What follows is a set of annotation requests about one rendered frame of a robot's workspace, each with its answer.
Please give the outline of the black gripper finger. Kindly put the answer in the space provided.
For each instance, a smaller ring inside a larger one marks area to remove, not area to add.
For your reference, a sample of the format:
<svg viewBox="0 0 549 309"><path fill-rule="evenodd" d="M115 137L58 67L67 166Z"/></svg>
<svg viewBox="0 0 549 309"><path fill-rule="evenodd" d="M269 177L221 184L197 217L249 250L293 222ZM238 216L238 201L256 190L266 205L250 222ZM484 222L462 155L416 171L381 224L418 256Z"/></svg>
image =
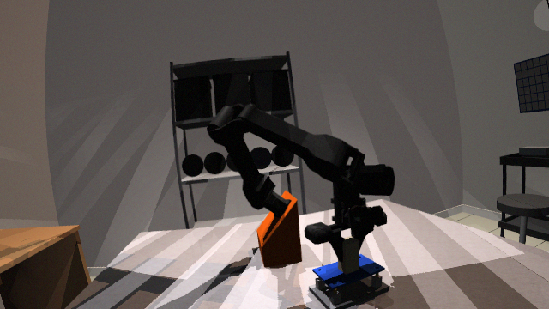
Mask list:
<svg viewBox="0 0 549 309"><path fill-rule="evenodd" d="M357 240L359 240L359 249L360 249L360 247L362 246L362 243L363 243L363 241L364 241L364 239L365 239L365 236L366 236L367 234L369 234L369 233L370 233L370 232L361 233L361 234L355 234L355 233L353 233L353 232L351 231L352 237L353 237L353 238L356 238Z"/></svg>
<svg viewBox="0 0 549 309"><path fill-rule="evenodd" d="M339 260L339 262L343 262L343 242L344 242L344 238L341 238L340 239L335 239L335 240L330 240L329 243L331 244L332 248L334 249L335 251L335 254Z"/></svg>

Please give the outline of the blue board with square handle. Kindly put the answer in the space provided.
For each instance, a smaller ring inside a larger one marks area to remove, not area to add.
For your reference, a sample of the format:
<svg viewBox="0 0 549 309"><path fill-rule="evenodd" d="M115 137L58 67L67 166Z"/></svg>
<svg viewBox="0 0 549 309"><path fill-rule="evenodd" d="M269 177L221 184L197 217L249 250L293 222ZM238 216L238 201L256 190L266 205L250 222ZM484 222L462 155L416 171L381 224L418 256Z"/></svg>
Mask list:
<svg viewBox="0 0 549 309"><path fill-rule="evenodd" d="M336 289L385 270L383 266L359 254L359 240L349 236L343 242L343 262L327 264L312 271L329 288Z"/></svg>

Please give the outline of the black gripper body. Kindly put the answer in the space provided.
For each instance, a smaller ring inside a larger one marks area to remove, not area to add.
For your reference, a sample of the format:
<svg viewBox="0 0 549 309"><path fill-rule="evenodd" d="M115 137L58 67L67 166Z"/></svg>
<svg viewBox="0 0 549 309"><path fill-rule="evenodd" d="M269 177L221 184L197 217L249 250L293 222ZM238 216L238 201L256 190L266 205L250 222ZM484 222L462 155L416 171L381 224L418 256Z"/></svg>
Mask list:
<svg viewBox="0 0 549 309"><path fill-rule="evenodd" d="M314 245L329 242L330 240L340 239L341 231L350 228L346 222L340 222L341 211L349 205L359 203L359 200L361 199L359 198L360 193L355 196L336 197L333 195L333 197L334 198L331 198L330 202L335 206L335 215L333 215L331 219L335 222L335 224L325 225L322 222L317 222L308 224L305 227L305 238L307 238ZM346 200L352 200L352 202L346 202ZM384 224L387 224L387 215L385 212L383 212L381 224L376 224L376 226L379 227Z"/></svg>

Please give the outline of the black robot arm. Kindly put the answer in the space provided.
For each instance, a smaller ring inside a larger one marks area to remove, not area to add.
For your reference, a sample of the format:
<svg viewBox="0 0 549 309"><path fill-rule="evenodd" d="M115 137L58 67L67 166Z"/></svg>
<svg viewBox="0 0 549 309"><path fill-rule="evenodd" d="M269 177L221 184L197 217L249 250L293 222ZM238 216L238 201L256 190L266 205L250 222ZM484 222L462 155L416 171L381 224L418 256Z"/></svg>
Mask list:
<svg viewBox="0 0 549 309"><path fill-rule="evenodd" d="M252 133L302 158L312 172L333 182L334 196L390 196L395 187L393 167L385 164L366 165L365 155L342 140L311 134L254 105L224 106L207 127L209 137L226 148L243 180L243 191L254 209L267 209L281 218L291 199L273 192L276 185L259 173L244 141ZM353 160L347 165L349 157ZM372 232L381 224L383 208L366 207L365 198L341 211L340 222L346 222L355 234Z"/></svg>

